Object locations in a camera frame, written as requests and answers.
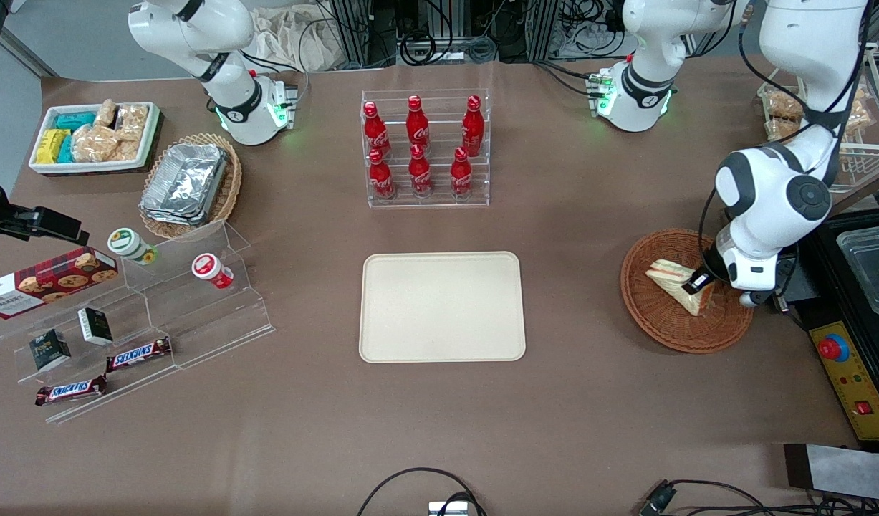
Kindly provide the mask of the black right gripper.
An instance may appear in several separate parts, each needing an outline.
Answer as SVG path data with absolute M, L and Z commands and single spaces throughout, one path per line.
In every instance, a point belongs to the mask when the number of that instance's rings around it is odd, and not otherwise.
M 24 208 L 11 203 L 0 186 L 0 235 L 10 237 L 49 237 L 86 246 L 90 235 L 82 222 L 49 208 Z

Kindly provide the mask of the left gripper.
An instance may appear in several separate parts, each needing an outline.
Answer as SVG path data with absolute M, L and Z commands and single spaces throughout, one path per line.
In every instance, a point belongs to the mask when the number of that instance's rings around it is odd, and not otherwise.
M 777 287 L 777 262 L 781 247 L 753 256 L 731 242 L 712 244 L 707 251 L 707 265 L 699 267 L 682 285 L 689 296 L 695 296 L 711 285 L 714 277 L 735 290 L 770 292 Z

